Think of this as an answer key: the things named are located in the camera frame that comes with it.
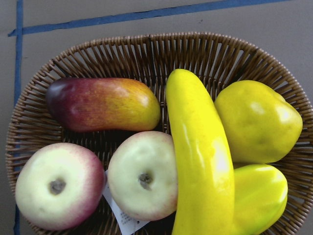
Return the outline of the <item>brown wicker basket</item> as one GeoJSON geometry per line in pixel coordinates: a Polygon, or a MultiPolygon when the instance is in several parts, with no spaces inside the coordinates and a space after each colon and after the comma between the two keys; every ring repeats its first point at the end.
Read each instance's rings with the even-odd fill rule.
{"type": "Polygon", "coordinates": [[[274,57],[240,39],[213,33],[171,33],[92,40],[50,59],[36,72],[17,101],[8,127],[6,169],[12,190],[21,168],[39,148],[55,142],[88,147],[107,166],[129,134],[107,131],[79,134],[63,129],[47,111],[45,92],[62,77],[126,77],[145,83],[161,106],[157,129],[169,132],[165,83],[173,69],[195,73],[212,97],[231,82],[258,80],[280,93],[302,116],[295,147],[275,163],[289,186],[288,202],[268,235],[294,235],[313,207],[313,109],[293,75],[274,57]]]}

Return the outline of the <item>pink white apple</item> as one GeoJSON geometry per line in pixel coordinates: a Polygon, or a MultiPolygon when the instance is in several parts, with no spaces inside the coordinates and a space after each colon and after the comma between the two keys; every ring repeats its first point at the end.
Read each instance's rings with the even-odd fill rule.
{"type": "Polygon", "coordinates": [[[114,201],[126,215],[143,221],[171,215],[178,201],[172,136],[158,131],[130,136],[111,157],[107,179],[114,201]]]}
{"type": "Polygon", "coordinates": [[[65,230],[96,210],[106,178],[99,158],[72,143],[55,143],[34,153],[15,189],[21,214],[45,230],[65,230]]]}

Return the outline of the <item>red yellow mango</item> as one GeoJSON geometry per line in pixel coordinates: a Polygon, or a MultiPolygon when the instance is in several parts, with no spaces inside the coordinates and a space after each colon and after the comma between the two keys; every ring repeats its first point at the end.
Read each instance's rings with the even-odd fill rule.
{"type": "Polygon", "coordinates": [[[144,83],[128,78],[61,78],[46,91],[47,108],[75,132],[147,131],[160,120],[160,104],[144,83]]]}

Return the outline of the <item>yellow pear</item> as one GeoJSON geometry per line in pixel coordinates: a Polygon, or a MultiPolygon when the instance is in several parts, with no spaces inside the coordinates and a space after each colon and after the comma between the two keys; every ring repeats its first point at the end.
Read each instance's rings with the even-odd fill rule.
{"type": "Polygon", "coordinates": [[[292,150],[302,132],[301,115],[261,82],[232,83],[218,94],[215,107],[235,163],[277,162],[292,150]]]}

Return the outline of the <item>white paper tag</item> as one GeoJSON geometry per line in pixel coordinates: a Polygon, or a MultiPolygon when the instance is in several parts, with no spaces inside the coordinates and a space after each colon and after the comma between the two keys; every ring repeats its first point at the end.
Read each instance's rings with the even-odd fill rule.
{"type": "Polygon", "coordinates": [[[126,215],[114,201],[109,189],[108,182],[105,183],[102,194],[108,202],[108,205],[117,220],[117,224],[121,230],[122,235],[134,235],[135,232],[149,223],[149,221],[134,219],[126,215]]]}

